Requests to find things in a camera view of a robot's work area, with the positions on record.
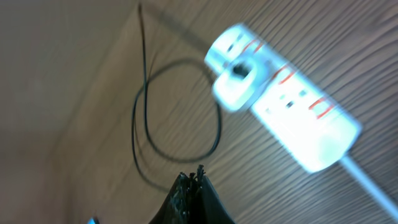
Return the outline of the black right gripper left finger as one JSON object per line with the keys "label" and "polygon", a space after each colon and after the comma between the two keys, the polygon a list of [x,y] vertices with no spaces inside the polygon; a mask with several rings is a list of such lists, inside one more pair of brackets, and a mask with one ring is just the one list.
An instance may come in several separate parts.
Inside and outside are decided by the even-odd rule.
{"label": "black right gripper left finger", "polygon": [[192,180],[179,173],[161,208],[149,224],[187,224],[189,221]]}

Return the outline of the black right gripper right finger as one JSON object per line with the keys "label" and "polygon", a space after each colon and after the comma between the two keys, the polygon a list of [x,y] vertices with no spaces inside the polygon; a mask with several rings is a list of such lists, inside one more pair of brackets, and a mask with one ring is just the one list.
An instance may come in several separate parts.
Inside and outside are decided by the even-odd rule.
{"label": "black right gripper right finger", "polygon": [[204,165],[200,164],[189,179],[188,223],[235,224],[206,175]]}

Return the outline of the Samsung Galaxy smartphone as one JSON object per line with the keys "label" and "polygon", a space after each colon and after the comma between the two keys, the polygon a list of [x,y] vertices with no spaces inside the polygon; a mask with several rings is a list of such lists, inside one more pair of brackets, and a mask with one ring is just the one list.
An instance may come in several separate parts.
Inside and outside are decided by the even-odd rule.
{"label": "Samsung Galaxy smartphone", "polygon": [[99,220],[96,217],[92,217],[89,219],[87,224],[100,224]]}

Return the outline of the white power strip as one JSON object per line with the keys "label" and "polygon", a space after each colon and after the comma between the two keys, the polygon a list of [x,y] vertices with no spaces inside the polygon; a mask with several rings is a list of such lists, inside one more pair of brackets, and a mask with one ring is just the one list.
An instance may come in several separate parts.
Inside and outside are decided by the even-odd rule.
{"label": "white power strip", "polygon": [[249,110],[307,172],[341,164],[397,218],[397,204],[349,154],[361,134],[361,123],[242,23],[226,29],[211,44],[204,61],[217,79],[238,57],[253,57],[271,68],[266,89],[244,110]]}

